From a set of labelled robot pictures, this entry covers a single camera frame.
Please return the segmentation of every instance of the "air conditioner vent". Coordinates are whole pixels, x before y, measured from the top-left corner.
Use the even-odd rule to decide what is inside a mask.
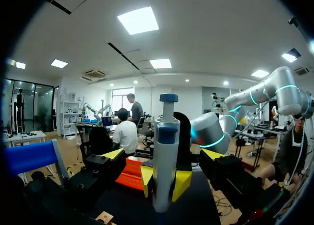
[[[294,70],[296,75],[303,76],[312,72],[312,68],[309,65],[302,65]]]
[[[94,78],[94,79],[102,79],[106,77],[106,74],[100,70],[90,70],[85,72],[85,76],[88,76],[90,78]]]

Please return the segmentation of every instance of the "ceiling light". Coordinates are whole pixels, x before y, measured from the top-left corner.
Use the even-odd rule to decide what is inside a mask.
[[[117,18],[130,35],[159,29],[153,10],[150,6],[130,11],[123,15],[119,15]]]
[[[254,77],[257,77],[257,78],[263,78],[263,77],[267,76],[268,74],[269,73],[267,71],[259,69],[258,71],[254,72],[251,75]]]
[[[290,63],[294,62],[296,60],[296,57],[293,55],[289,55],[287,53],[284,53],[282,55],[283,58],[285,58],[287,61],[289,61]]]
[[[171,68],[169,59],[153,59],[149,61],[154,69],[166,69]]]
[[[26,64],[21,63],[21,62],[16,62],[16,67],[20,69],[25,69]]]
[[[54,61],[51,63],[51,66],[55,66],[55,67],[58,67],[58,68],[64,68],[68,63],[67,62],[63,62],[63,61],[60,61],[58,59],[54,59]]]

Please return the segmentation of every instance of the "glass door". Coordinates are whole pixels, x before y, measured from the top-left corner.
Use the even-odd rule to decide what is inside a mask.
[[[14,81],[12,91],[12,129],[21,132],[34,131],[33,107],[35,84]]]
[[[53,131],[52,99],[53,87],[36,85],[34,92],[34,128],[35,131]]]

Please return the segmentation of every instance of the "yellow block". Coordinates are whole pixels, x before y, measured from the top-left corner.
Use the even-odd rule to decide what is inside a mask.
[[[118,150],[114,150],[114,151],[111,151],[111,152],[108,152],[106,154],[103,154],[103,155],[100,155],[100,156],[106,156],[107,158],[110,158],[110,159],[114,159],[117,157],[118,154],[120,154],[120,152],[122,152],[124,149],[118,149]]]
[[[172,202],[175,202],[190,186],[192,171],[176,171],[175,188],[172,194]]]
[[[204,151],[209,157],[211,157],[213,160],[216,158],[219,158],[221,156],[225,157],[225,155],[223,154],[219,154],[210,150],[206,150],[206,149],[201,149],[202,151]]]
[[[148,166],[141,166],[141,178],[144,188],[144,195],[148,197],[148,183],[153,177],[153,168]]]

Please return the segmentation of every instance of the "glass wall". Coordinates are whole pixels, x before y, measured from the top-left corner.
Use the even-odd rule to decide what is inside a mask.
[[[51,86],[36,85],[34,98],[34,126],[35,131],[53,131],[52,124],[52,96]]]
[[[17,132],[53,131],[53,87],[4,79],[2,123]]]

